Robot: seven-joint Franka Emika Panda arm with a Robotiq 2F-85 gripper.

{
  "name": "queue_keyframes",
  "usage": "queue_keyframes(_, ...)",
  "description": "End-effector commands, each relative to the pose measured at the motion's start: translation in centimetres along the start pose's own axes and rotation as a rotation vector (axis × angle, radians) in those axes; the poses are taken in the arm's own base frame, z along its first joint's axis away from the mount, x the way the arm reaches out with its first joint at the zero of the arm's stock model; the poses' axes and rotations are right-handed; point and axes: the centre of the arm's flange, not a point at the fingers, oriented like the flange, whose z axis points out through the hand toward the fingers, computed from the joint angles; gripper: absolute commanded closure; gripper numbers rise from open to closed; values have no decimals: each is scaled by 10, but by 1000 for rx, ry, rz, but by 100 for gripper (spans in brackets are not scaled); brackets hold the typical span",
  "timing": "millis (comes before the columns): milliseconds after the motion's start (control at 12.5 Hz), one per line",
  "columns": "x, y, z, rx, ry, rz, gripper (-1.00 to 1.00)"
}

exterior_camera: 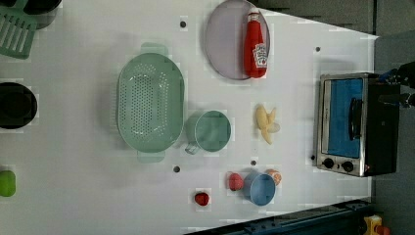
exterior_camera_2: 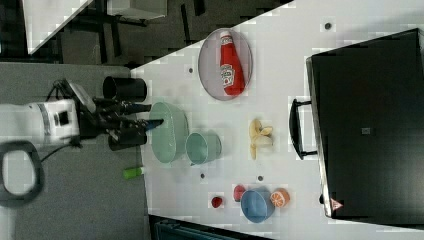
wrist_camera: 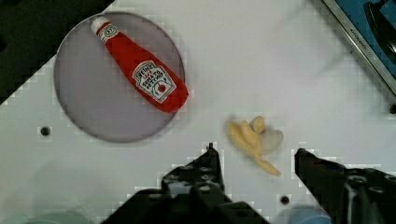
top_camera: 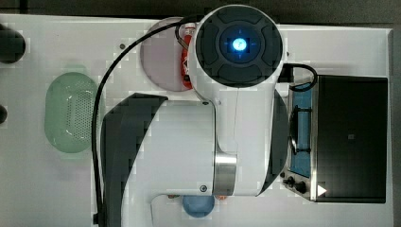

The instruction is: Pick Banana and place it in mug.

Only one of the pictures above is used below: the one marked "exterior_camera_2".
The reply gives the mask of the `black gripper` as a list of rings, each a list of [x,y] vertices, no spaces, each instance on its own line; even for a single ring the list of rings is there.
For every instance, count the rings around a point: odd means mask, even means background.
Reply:
[[[77,101],[77,116],[81,140],[97,138],[99,135],[108,134],[110,131],[122,129],[135,129],[147,132],[164,123],[163,119],[150,120],[120,120],[121,114],[136,114],[149,112],[152,105],[148,104],[122,104],[113,99],[90,98],[87,101]]]

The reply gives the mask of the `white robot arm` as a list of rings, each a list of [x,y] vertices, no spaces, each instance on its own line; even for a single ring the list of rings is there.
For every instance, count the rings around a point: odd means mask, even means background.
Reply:
[[[101,134],[115,145],[143,145],[147,132],[164,120],[131,120],[131,114],[148,112],[149,105],[94,99],[75,99],[1,106],[1,141],[29,141],[37,147],[78,145]]]

